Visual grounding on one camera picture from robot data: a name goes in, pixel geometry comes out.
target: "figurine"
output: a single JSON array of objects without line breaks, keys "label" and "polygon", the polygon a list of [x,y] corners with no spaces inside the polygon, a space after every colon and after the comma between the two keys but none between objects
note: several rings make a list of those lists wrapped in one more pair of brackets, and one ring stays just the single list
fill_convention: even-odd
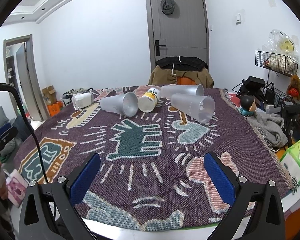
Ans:
[{"label": "figurine", "polygon": [[242,96],[240,104],[239,111],[242,115],[253,115],[253,112],[257,109],[254,96]]},{"label": "figurine", "polygon": [[290,85],[287,89],[287,95],[292,96],[300,101],[300,78],[297,75],[291,77]]}]

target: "toilet paper roll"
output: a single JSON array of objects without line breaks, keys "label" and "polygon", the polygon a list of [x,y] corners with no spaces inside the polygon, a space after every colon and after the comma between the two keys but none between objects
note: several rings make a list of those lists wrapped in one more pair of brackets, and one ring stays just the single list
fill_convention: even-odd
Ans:
[{"label": "toilet paper roll", "polygon": [[87,92],[72,97],[72,103],[75,110],[83,109],[94,103],[94,97],[92,92]]}]

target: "green tissue package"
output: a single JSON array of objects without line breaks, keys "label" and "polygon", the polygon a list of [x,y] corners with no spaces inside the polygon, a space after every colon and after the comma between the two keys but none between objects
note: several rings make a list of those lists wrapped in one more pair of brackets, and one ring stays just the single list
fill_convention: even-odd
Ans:
[{"label": "green tissue package", "polygon": [[300,140],[286,150],[280,162],[300,184]]}]

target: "can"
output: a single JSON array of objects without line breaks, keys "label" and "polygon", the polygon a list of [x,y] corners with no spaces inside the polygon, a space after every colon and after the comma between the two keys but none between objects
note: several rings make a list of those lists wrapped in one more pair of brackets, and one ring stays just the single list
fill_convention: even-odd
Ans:
[{"label": "can", "polygon": [[142,112],[149,113],[153,111],[161,98],[161,92],[157,88],[150,88],[142,97],[138,100],[138,107]]}]

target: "round table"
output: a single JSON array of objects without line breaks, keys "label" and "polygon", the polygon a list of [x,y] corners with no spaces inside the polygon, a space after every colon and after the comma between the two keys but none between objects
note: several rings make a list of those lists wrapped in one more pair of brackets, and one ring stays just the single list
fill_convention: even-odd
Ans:
[{"label": "round table", "polygon": [[[283,212],[289,210],[300,199],[300,186],[295,194],[289,193],[282,200]],[[233,239],[242,236],[250,217],[246,217],[235,233]],[[108,237],[113,240],[206,240],[216,226],[207,226],[205,228],[185,229],[185,230],[169,230],[158,232],[144,232],[125,228],[114,227],[100,222],[83,219],[88,228],[101,236]]]}]

